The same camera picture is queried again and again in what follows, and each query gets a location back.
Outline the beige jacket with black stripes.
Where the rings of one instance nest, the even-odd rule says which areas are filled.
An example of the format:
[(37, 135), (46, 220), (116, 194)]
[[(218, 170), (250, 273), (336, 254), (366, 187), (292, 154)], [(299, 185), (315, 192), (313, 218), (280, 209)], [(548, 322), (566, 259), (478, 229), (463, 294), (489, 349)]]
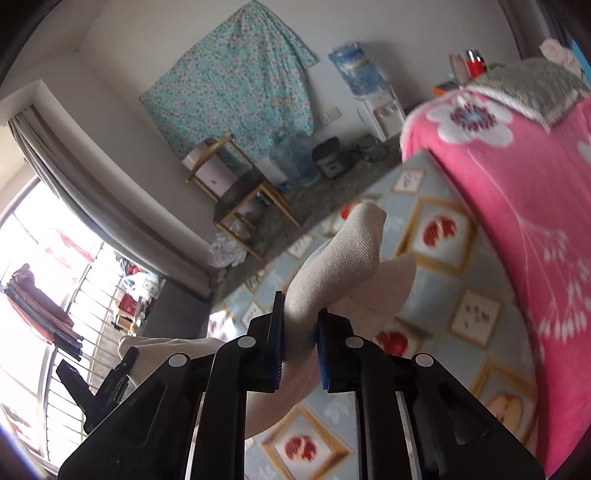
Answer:
[(386, 219), (374, 203), (356, 205), (335, 237), (298, 270), (284, 302), (280, 388), (273, 394), (249, 393), (246, 437), (280, 422), (320, 382), (315, 325), (322, 309), (348, 318), (356, 335), (373, 339), (404, 307), (417, 265), (411, 254), (381, 260)]

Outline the white plastic bag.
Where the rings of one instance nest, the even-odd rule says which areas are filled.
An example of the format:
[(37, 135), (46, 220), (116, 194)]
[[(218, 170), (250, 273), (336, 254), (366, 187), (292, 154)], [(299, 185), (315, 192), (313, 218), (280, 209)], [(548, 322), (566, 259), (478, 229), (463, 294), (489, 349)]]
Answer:
[(208, 250), (207, 261), (214, 268), (235, 267), (245, 261), (246, 255), (242, 244), (224, 232), (217, 232)]

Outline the grey curtain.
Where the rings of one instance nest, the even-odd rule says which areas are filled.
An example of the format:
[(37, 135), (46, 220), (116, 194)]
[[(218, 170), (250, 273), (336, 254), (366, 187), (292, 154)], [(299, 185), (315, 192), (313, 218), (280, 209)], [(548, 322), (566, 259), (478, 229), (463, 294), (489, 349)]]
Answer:
[(36, 108), (16, 114), (8, 126), (37, 177), (86, 227), (135, 264), (202, 300), (211, 299), (211, 280), (205, 270), (109, 192)]

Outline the fruit pattern bed sheet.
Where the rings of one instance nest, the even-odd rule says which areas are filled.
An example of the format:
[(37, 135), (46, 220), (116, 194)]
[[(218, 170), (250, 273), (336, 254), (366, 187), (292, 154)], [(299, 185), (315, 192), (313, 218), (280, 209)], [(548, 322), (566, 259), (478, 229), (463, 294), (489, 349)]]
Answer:
[[(381, 257), (409, 253), (417, 273), (403, 305), (383, 275), (368, 303), (380, 314), (377, 344), (409, 358), (428, 352), (521, 441), (535, 422), (533, 360), (513, 290), (488, 237), (421, 152), (370, 187), (365, 200), (387, 214)], [(352, 479), (353, 396), (315, 390), (283, 424), (245, 444), (249, 479)]]

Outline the wooden chair black seat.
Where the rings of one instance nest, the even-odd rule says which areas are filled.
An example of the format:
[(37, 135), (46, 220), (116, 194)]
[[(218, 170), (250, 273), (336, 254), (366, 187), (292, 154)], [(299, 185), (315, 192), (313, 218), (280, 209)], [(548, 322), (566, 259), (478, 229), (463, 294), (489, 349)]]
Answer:
[[(247, 165), (247, 171), (222, 195), (217, 195), (211, 187), (207, 186), (204, 181), (197, 177), (197, 171), (211, 161), (211, 159), (224, 147), (231, 147), (235, 150), (235, 153), (238, 154)], [(254, 165), (249, 156), (246, 156), (245, 152), (235, 144), (235, 140), (233, 140), (231, 134), (226, 135), (219, 140), (215, 140), (211, 146), (196, 146), (187, 157), (189, 159), (194, 159), (195, 162), (190, 168), (185, 182), (195, 182), (212, 200), (214, 200), (213, 224), (232, 240), (238, 242), (246, 252), (257, 260), (263, 259), (263, 257), (259, 255), (259, 252), (256, 251), (248, 241), (242, 239), (242, 237), (235, 232), (232, 232), (228, 225), (225, 224), (228, 219), (237, 220), (243, 227), (249, 230), (250, 233), (256, 232), (256, 227), (239, 213), (239, 209), (255, 198), (257, 194), (263, 193), (266, 195), (266, 197), (269, 198), (270, 201), (272, 201), (273, 204), (297, 226), (297, 228), (301, 227), (301, 222), (298, 221), (296, 215), (294, 215), (294, 211), (291, 210), (290, 203), (288, 203), (286, 198), (284, 198), (283, 195), (277, 191), (276, 187), (270, 183), (270, 180), (266, 178), (266, 175)]]

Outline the black rice cooker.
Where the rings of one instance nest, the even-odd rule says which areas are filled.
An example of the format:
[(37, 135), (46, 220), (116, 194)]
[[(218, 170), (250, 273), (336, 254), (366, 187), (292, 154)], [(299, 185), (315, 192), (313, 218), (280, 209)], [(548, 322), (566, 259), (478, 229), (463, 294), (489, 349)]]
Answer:
[(338, 178), (352, 168), (349, 154), (338, 137), (332, 137), (315, 146), (311, 152), (312, 162), (327, 180)]

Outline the white water dispenser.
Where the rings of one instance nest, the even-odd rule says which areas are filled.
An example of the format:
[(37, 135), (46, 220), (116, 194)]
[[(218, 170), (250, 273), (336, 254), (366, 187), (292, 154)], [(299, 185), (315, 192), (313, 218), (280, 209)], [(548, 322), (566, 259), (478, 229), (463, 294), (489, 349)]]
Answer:
[(371, 95), (356, 97), (356, 101), (362, 105), (358, 109), (360, 119), (376, 138), (386, 142), (401, 133), (406, 114), (391, 85)]

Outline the pink floral blanket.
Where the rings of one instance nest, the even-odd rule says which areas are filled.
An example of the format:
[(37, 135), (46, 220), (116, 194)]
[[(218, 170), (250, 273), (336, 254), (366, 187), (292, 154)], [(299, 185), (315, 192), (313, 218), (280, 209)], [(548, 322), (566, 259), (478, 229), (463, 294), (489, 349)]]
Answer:
[(408, 115), (401, 150), (431, 153), (504, 263), (536, 355), (537, 455), (553, 474), (590, 425), (590, 103), (545, 129), (456, 90)]

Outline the blue water bottle on dispenser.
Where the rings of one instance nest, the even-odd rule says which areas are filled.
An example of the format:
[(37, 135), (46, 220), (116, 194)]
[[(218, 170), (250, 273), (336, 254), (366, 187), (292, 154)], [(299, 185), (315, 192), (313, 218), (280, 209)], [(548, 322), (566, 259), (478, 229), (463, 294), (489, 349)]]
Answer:
[(335, 47), (328, 57), (353, 97), (365, 99), (383, 90), (385, 81), (361, 43), (355, 41)]

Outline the red bottle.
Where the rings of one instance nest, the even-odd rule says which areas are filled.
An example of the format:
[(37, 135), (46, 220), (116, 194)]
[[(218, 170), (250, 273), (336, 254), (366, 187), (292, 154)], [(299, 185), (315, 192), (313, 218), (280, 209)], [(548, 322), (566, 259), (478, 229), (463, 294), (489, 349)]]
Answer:
[(467, 69), (472, 79), (475, 79), (488, 71), (484, 57), (480, 54), (478, 50), (467, 50), (466, 56)]

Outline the grey lace-trimmed blanket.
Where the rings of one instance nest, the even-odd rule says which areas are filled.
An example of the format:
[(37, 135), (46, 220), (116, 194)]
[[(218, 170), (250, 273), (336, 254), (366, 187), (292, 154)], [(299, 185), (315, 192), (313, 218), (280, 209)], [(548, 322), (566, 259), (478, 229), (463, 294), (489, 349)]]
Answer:
[(583, 80), (544, 58), (496, 68), (471, 81), (466, 89), (516, 111), (547, 132), (590, 96), (590, 87)]

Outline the wall power socket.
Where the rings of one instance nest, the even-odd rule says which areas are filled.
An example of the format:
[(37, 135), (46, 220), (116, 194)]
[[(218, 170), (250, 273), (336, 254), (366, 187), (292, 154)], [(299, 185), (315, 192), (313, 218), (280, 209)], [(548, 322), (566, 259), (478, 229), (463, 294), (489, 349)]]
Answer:
[(332, 122), (339, 120), (342, 117), (342, 113), (338, 107), (329, 108), (327, 111), (322, 112), (318, 115), (318, 121), (322, 127), (330, 125)]

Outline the teal floral wall cloth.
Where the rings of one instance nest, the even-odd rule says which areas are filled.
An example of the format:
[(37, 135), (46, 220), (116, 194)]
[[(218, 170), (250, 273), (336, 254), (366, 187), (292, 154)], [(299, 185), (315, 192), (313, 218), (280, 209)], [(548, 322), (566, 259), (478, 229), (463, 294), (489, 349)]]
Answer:
[(315, 129), (311, 50), (266, 5), (250, 1), (187, 50), (139, 98), (172, 151), (231, 135), (253, 161), (277, 139)]

